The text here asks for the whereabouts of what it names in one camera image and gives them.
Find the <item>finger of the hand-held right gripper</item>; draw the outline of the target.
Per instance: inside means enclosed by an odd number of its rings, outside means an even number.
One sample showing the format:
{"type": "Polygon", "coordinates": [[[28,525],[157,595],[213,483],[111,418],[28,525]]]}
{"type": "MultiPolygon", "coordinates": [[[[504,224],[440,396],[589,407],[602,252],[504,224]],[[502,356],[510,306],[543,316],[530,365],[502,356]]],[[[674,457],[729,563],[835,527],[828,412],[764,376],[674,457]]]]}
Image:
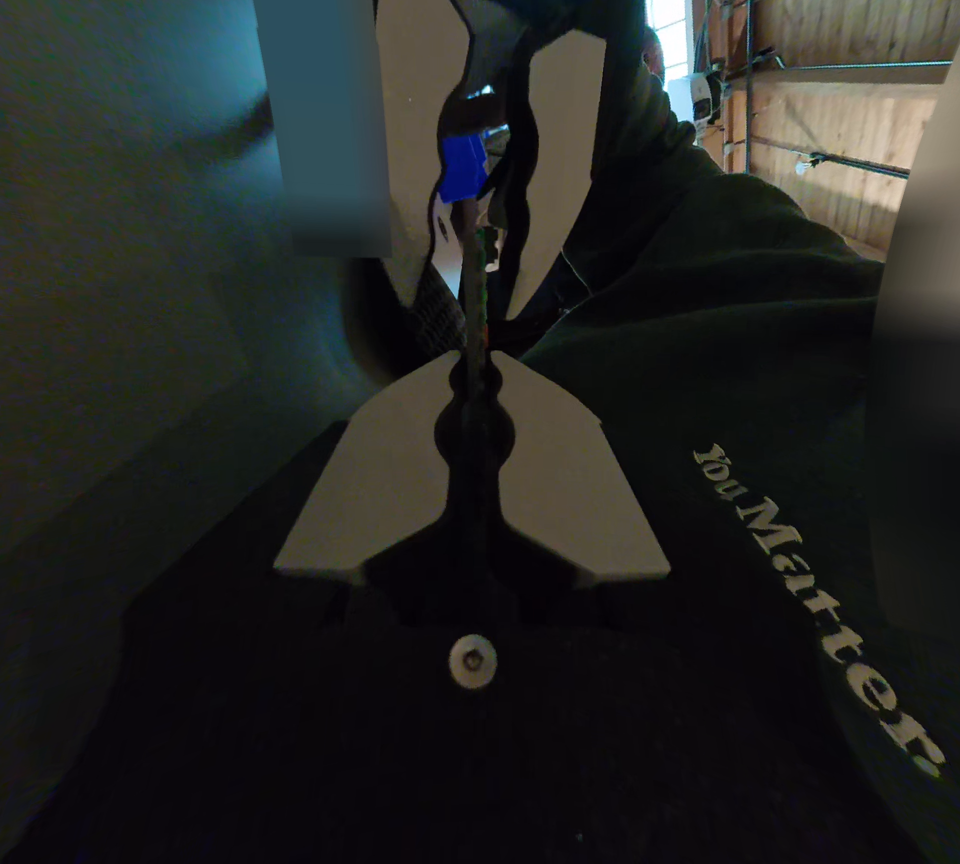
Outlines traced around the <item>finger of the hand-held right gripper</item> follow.
{"type": "Polygon", "coordinates": [[[532,28],[510,61],[510,138],[493,173],[490,222],[503,234],[490,316],[511,321],[545,281],[592,183],[606,42],[569,30],[547,42],[532,28]]]}
{"type": "Polygon", "coordinates": [[[390,192],[390,255],[382,264],[402,306],[413,306],[434,247],[442,175],[439,124],[462,81],[470,31],[451,0],[378,0],[390,192]]]}

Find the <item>dark green sweatshirt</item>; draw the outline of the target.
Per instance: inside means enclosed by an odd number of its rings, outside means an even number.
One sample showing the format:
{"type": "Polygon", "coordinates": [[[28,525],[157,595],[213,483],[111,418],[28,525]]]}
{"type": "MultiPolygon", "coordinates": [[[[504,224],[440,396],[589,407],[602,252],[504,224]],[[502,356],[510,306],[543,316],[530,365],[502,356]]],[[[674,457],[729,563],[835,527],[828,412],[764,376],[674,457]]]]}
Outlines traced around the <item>dark green sweatshirt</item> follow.
{"type": "Polygon", "coordinates": [[[643,862],[958,862],[958,651],[880,603],[865,300],[586,300],[526,361],[601,420],[671,565],[637,641],[643,862]]]}

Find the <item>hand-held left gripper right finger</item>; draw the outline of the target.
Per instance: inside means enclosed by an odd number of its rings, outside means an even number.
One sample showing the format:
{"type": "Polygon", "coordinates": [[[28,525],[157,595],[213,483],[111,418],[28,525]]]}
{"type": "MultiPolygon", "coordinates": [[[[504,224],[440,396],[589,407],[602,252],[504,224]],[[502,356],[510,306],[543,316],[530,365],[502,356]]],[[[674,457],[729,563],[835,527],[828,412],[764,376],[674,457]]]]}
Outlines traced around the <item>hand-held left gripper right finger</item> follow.
{"type": "Polygon", "coordinates": [[[513,429],[498,474],[505,522],[589,582],[666,578],[669,562],[599,418],[517,359],[490,357],[513,429]]]}

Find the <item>blue storage bin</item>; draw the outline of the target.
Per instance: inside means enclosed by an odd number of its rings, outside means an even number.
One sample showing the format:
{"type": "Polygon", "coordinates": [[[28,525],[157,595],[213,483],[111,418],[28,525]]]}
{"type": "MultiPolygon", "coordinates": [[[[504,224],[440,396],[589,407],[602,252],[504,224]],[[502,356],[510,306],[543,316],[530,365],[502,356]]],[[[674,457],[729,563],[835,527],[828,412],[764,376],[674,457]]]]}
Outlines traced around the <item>blue storage bin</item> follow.
{"type": "Polygon", "coordinates": [[[477,198],[488,178],[487,153],[481,133],[449,136],[440,142],[443,175],[438,198],[446,205],[477,198]]]}

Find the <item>small white ceiling device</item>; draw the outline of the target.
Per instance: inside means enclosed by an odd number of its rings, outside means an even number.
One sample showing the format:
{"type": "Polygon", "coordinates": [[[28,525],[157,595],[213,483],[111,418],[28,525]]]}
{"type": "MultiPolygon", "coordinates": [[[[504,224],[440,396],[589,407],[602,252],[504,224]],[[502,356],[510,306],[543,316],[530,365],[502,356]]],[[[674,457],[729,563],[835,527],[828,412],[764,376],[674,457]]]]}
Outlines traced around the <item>small white ceiling device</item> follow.
{"type": "Polygon", "coordinates": [[[721,117],[726,84],[718,70],[698,71],[689,77],[691,122],[702,129],[721,117]]]}

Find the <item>grey studded baseplate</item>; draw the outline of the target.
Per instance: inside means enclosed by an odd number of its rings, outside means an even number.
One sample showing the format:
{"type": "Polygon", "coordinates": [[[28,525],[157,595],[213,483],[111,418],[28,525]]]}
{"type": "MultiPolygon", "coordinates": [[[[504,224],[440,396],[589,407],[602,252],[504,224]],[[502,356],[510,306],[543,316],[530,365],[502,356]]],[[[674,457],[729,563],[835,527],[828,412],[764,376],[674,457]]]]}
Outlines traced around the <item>grey studded baseplate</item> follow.
{"type": "Polygon", "coordinates": [[[475,198],[453,207],[461,227],[462,304],[465,317],[464,385],[461,411],[461,450],[458,462],[458,507],[469,565],[485,583],[494,579],[491,544],[499,519],[498,462],[491,442],[491,404],[486,371],[486,264],[479,234],[475,198]]]}

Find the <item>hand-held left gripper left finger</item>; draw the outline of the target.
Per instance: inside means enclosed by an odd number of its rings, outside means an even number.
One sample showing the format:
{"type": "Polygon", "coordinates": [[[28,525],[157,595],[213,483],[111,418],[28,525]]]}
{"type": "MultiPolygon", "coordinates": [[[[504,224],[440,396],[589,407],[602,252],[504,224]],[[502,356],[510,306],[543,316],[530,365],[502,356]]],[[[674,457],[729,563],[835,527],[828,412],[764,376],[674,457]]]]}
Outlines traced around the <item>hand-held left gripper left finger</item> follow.
{"type": "Polygon", "coordinates": [[[442,516],[450,470],[435,428],[453,397],[449,352],[364,403],[294,522],[273,568],[359,583],[366,561],[442,516]]]}

